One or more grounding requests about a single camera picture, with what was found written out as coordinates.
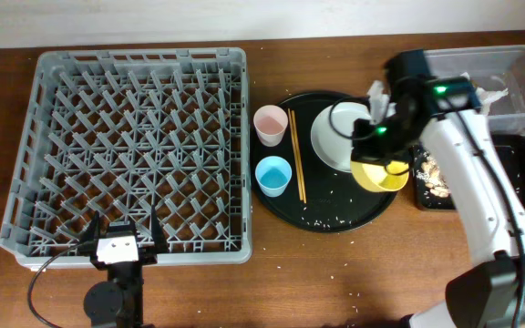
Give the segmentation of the blue plastic cup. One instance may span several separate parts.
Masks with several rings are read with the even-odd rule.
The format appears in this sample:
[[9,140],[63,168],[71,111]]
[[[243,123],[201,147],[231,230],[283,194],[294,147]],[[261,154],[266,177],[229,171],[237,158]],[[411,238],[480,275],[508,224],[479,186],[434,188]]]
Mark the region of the blue plastic cup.
[[278,156],[262,159],[255,168],[255,178],[262,193],[270,198],[279,197],[286,190],[293,175],[289,162]]

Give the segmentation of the pink plastic cup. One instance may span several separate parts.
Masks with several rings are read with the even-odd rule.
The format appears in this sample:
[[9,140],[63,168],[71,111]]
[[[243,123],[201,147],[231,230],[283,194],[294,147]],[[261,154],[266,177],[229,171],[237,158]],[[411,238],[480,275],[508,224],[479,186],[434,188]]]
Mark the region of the pink plastic cup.
[[288,117],[282,108],[266,105],[255,112],[253,124],[261,143],[266,147],[275,147],[283,139],[288,127]]

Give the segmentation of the white napkin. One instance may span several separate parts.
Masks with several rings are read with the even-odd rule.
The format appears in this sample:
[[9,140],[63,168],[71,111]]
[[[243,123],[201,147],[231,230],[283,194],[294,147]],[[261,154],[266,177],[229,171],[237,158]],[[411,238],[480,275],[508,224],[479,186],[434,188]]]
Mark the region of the white napkin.
[[[489,114],[490,107],[493,103],[509,94],[506,88],[499,91],[488,91],[479,87],[467,72],[462,73],[461,76],[467,78],[472,83],[476,96],[482,105],[481,113],[484,116]],[[384,90],[384,83],[376,80],[367,91],[370,118],[373,124],[380,123],[384,118],[389,118],[396,113],[396,104],[390,102],[390,96],[385,94]]]

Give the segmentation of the food scraps and rice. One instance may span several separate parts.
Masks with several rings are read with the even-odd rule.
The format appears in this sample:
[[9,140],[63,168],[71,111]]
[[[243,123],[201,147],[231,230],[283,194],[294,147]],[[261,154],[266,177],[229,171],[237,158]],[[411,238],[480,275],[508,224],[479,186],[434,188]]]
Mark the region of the food scraps and rice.
[[425,195],[445,199],[450,195],[450,190],[440,172],[436,160],[425,152],[422,161],[417,165],[416,178],[424,183]]

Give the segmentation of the yellow bowl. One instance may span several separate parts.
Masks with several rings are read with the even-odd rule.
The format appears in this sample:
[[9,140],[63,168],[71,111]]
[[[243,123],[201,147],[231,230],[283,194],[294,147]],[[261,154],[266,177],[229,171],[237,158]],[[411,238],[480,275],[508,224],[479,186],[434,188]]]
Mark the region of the yellow bowl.
[[370,192],[401,190],[409,177],[409,165],[400,161],[391,161],[386,166],[351,161],[350,169],[355,181]]

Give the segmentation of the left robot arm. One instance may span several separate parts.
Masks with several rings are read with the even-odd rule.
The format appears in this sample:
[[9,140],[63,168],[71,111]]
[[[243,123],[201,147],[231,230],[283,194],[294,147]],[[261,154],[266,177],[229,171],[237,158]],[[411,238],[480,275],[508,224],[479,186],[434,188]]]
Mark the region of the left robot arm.
[[81,234],[80,252],[93,266],[107,273],[107,279],[93,285],[83,301],[84,312],[93,327],[141,327],[143,325],[142,269],[158,262],[168,250],[154,207],[149,211],[153,243],[139,246],[134,222],[114,222],[102,231],[99,214]]

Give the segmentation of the grey round plate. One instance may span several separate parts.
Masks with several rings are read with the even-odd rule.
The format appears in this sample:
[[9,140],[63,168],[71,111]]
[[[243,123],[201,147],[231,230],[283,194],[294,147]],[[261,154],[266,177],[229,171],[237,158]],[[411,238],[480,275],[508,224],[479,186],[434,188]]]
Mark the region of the grey round plate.
[[[350,173],[352,141],[339,136],[329,123],[331,106],[328,106],[315,118],[311,128],[311,142],[318,158],[332,169]],[[354,102],[338,104],[332,113],[335,128],[350,136],[357,119],[370,120],[367,106]]]

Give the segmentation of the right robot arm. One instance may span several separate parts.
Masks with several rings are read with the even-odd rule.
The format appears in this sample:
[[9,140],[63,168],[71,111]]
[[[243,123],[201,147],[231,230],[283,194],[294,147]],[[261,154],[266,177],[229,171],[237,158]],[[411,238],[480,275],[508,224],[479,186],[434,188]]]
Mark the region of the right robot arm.
[[471,82],[438,78],[421,50],[386,62],[390,99],[376,122],[357,120],[350,170],[372,192],[405,184],[407,150],[423,146],[448,185],[472,268],[444,300],[402,320],[405,327],[518,327],[525,323],[525,209],[494,149]]

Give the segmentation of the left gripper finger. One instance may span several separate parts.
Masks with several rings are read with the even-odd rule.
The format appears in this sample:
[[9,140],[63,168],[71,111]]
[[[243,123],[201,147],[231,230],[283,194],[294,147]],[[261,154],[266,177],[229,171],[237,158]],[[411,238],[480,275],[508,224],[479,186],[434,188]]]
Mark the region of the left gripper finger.
[[168,252],[168,242],[164,231],[160,226],[160,221],[157,216],[155,206],[152,205],[150,209],[150,230],[151,238],[154,242],[154,250],[157,254]]
[[82,233],[82,242],[83,243],[91,243],[94,241],[97,241],[100,235],[100,215],[99,212],[96,211],[93,215],[93,218],[91,222],[88,224],[85,231]]

